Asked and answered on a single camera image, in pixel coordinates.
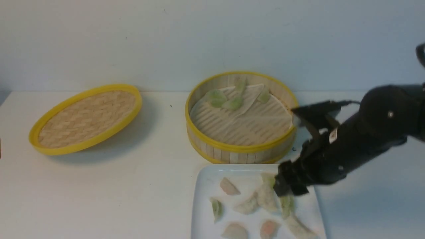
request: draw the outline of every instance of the square plate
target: square plate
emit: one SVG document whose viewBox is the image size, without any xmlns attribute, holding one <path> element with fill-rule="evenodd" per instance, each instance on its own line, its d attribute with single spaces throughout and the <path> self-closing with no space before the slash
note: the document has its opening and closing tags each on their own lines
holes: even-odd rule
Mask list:
<svg viewBox="0 0 425 239">
<path fill-rule="evenodd" d="M 230 222 L 238 222 L 244 226 L 250 239 L 260 238 L 260 227 L 266 219 L 281 224 L 275 238 L 296 239 L 286 227 L 280 213 L 271 214 L 259 208 L 250 215 L 235 212 L 233 207 L 249 198 L 255 189 L 262 184 L 261 173 L 278 173 L 278 165 L 265 164 L 217 164 L 204 167 L 198 174 L 193 199 L 192 239 L 219 239 Z M 227 177 L 241 192 L 240 195 L 226 195 L 220 181 Z M 295 215 L 318 238 L 326 239 L 322 216 L 316 193 L 309 187 L 309 194 L 295 198 Z M 223 217 L 214 224 L 214 215 L 210 197 L 219 200 L 224 207 Z"/>
</svg>

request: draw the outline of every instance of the white table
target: white table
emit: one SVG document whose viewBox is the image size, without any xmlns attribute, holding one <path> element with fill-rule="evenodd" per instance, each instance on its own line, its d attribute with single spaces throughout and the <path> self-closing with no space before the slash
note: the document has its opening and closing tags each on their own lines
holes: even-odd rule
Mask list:
<svg viewBox="0 0 425 239">
<path fill-rule="evenodd" d="M 142 93 L 141 113 L 88 150 L 45 156 L 28 133 L 75 92 L 12 92 L 0 107 L 0 238 L 190 238 L 193 189 L 209 164 L 187 140 L 188 93 Z M 364 93 L 299 92 L 301 104 Z M 340 120 L 356 110 L 343 110 Z M 295 147 L 308 137 L 300 130 Z M 410 140 L 318 187 L 329 238 L 423 238 L 425 145 Z"/>
</svg>

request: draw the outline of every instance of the black robotic arm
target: black robotic arm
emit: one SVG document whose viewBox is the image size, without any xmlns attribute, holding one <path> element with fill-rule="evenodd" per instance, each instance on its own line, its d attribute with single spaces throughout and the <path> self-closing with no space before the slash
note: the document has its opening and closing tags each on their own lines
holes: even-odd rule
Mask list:
<svg viewBox="0 0 425 239">
<path fill-rule="evenodd" d="M 416 49 L 425 67 L 424 45 Z M 357 113 L 339 124 L 331 115 L 352 101 L 327 101 L 292 109 L 312 135 L 300 157 L 279 165 L 274 190 L 278 196 L 308 193 L 307 186 L 329 185 L 407 136 L 425 141 L 425 84 L 387 85 L 370 90 Z"/>
</svg>

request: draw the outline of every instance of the yellow rim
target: yellow rim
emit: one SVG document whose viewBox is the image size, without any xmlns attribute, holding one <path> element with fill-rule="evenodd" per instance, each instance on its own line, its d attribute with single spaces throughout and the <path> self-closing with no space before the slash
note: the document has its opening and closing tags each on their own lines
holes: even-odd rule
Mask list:
<svg viewBox="0 0 425 239">
<path fill-rule="evenodd" d="M 206 159 L 206 160 L 208 160 L 208 161 L 210 161 L 211 163 L 214 163 L 214 164 L 222 164 L 222 163 L 225 163 L 225 162 L 222 162 L 222 161 L 220 161 L 220 160 L 216 160 L 216 159 L 214 159 L 214 158 L 211 158 L 210 156 L 208 156 L 208 155 L 206 155 L 204 152 L 202 152 L 196 145 L 195 145 L 195 143 L 192 141 L 192 139 L 190 138 L 190 136 L 189 136 L 189 133 L 187 134 L 188 135 L 188 138 L 189 138 L 189 142 L 190 142 L 190 144 L 192 145 L 192 147 L 196 150 L 196 152 L 198 152 L 198 154 L 199 155 L 201 155 L 204 159 Z M 279 156 L 277 156 L 277 157 L 275 157 L 275 158 L 273 158 L 273 159 L 271 159 L 271 160 L 268 160 L 268 161 L 265 161 L 265 162 L 262 162 L 261 164 L 271 164 L 271 163 L 275 163 L 275 162 L 277 162 L 277 161 L 279 161 L 281 158 L 283 158 L 287 153 L 288 153 L 288 151 L 292 148 L 292 146 L 293 146 L 293 144 L 294 144 L 294 141 L 295 141 L 295 137 L 294 137 L 294 139 L 292 139 L 291 140 L 291 143 L 288 145 L 288 147 L 287 148 L 285 148 L 285 150 L 281 153 L 281 154 L 279 154 Z"/>
<path fill-rule="evenodd" d="M 257 151 L 263 151 L 269 148 L 273 148 L 281 143 L 283 143 L 285 140 L 288 139 L 288 137 L 293 133 L 293 131 L 296 130 L 296 128 L 294 126 L 292 126 L 284 135 L 282 135 L 281 137 L 279 137 L 278 139 L 275 139 L 273 141 L 264 143 L 264 144 L 260 144 L 260 145 L 250 145 L 250 146 L 242 146 L 242 145 L 229 145 L 229 144 L 225 144 L 216 140 L 213 140 L 211 138 L 209 138 L 208 136 L 206 136 L 205 134 L 203 134 L 202 132 L 200 132 L 195 125 L 193 124 L 192 120 L 190 119 L 189 116 L 189 100 L 192 98 L 192 95 L 194 94 L 194 92 L 203 84 L 205 84 L 206 82 L 213 80 L 217 77 L 221 77 L 224 75 L 229 75 L 229 74 L 251 74 L 251 75 L 257 75 L 257 76 L 261 76 L 264 78 L 267 78 L 269 80 L 272 80 L 274 82 L 276 82 L 277 84 L 279 84 L 280 86 L 282 86 L 284 89 L 286 89 L 286 91 L 288 91 L 288 93 L 292 96 L 292 98 L 294 99 L 295 102 L 295 106 L 298 106 L 298 101 L 295 98 L 295 95 L 292 93 L 292 91 L 282 82 L 280 82 L 279 80 L 264 75 L 264 74 L 260 74 L 260 73 L 255 73 L 255 72 L 249 72 L 249 71 L 231 71 L 231 72 L 224 72 L 215 76 L 212 76 L 204 81 L 202 81 L 201 83 L 199 83 L 189 94 L 189 97 L 186 100 L 186 107 L 185 107 L 185 117 L 186 117 L 186 122 L 188 123 L 190 129 L 192 130 L 192 132 L 202 141 L 204 141 L 205 143 L 215 147 L 215 148 L 219 148 L 221 150 L 224 151 L 232 151 L 235 153 L 254 153 Z"/>
<path fill-rule="evenodd" d="M 131 94 L 133 94 L 136 98 L 136 103 L 134 106 L 134 109 L 132 112 L 125 117 L 122 121 L 117 123 L 116 125 L 112 126 L 108 130 L 102 132 L 101 134 L 90 138 L 86 141 L 83 141 L 78 144 L 69 145 L 62 148 L 46 148 L 42 146 L 38 142 L 38 135 L 43 128 L 43 126 L 57 113 L 59 113 L 61 110 L 63 110 L 65 107 L 74 104 L 77 101 L 80 101 L 84 98 L 87 98 L 92 95 L 108 92 L 108 91 L 126 91 Z M 29 142 L 32 144 L 32 146 L 39 151 L 40 153 L 47 154 L 47 155 L 60 155 L 60 154 L 69 154 L 73 152 L 77 152 L 83 149 L 86 149 L 88 147 L 91 147 L 93 145 L 96 145 L 105 139 L 113 136 L 118 131 L 122 130 L 126 125 L 128 125 L 134 117 L 136 117 L 137 113 L 139 112 L 140 108 L 142 107 L 142 97 L 140 96 L 140 92 L 138 89 L 132 85 L 125 85 L 125 84 L 115 84 L 115 85 L 104 85 L 101 87 L 93 88 L 88 91 L 81 92 L 77 95 L 74 95 L 73 97 L 61 102 L 60 104 L 53 107 L 51 110 L 49 110 L 46 114 L 44 114 L 32 127 L 30 133 L 29 133 Z"/>
</svg>

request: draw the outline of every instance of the dumpling wrapper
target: dumpling wrapper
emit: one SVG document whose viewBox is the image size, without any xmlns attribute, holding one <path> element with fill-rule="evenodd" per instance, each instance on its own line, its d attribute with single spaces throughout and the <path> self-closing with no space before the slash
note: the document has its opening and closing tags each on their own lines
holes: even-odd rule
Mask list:
<svg viewBox="0 0 425 239">
<path fill-rule="evenodd" d="M 263 104 L 267 103 L 270 99 L 270 92 L 267 86 L 261 90 L 261 93 L 258 95 L 257 100 Z"/>
<path fill-rule="evenodd" d="M 230 180 L 224 177 L 220 182 L 220 187 L 227 195 L 239 195 L 241 192 L 230 182 Z"/>
<path fill-rule="evenodd" d="M 242 95 L 245 92 L 245 89 L 247 88 L 246 82 L 247 82 L 247 79 L 246 78 L 243 79 L 243 80 L 241 80 L 241 79 L 238 80 L 238 82 L 236 84 L 236 87 L 235 87 L 235 91 L 239 95 Z"/>
<path fill-rule="evenodd" d="M 248 231 L 238 223 L 230 223 L 221 236 L 226 239 L 248 239 Z"/>
<path fill-rule="evenodd" d="M 295 205 L 294 205 L 294 196 L 283 196 L 279 198 L 280 207 L 282 210 L 282 218 L 285 220 L 291 214 L 293 214 Z"/>
<path fill-rule="evenodd" d="M 231 111 L 235 111 L 237 109 L 239 109 L 244 103 L 244 100 L 242 98 L 242 96 L 238 95 L 228 101 L 226 101 L 221 107 L 231 110 Z"/>
<path fill-rule="evenodd" d="M 279 210 L 275 201 L 275 191 L 269 183 L 263 183 L 257 190 L 257 201 L 260 207 L 266 209 L 270 213 L 274 213 Z"/>
<path fill-rule="evenodd" d="M 261 239 L 272 239 L 276 236 L 276 232 L 278 231 L 281 225 L 272 220 L 267 220 L 263 223 L 260 229 L 260 237 Z"/>
<path fill-rule="evenodd" d="M 318 238 L 317 234 L 308 229 L 293 213 L 287 217 L 285 223 L 297 239 Z"/>
<path fill-rule="evenodd" d="M 205 96 L 208 103 L 215 108 L 220 108 L 227 101 L 226 95 L 219 89 L 210 90 Z"/>
<path fill-rule="evenodd" d="M 216 223 L 223 216 L 223 204 L 217 199 L 210 198 L 212 211 L 214 213 L 214 223 Z"/>
<path fill-rule="evenodd" d="M 237 205 L 233 210 L 242 214 L 251 214 L 258 208 L 257 192 L 254 192 L 251 197 L 245 200 L 243 203 Z"/>
</svg>

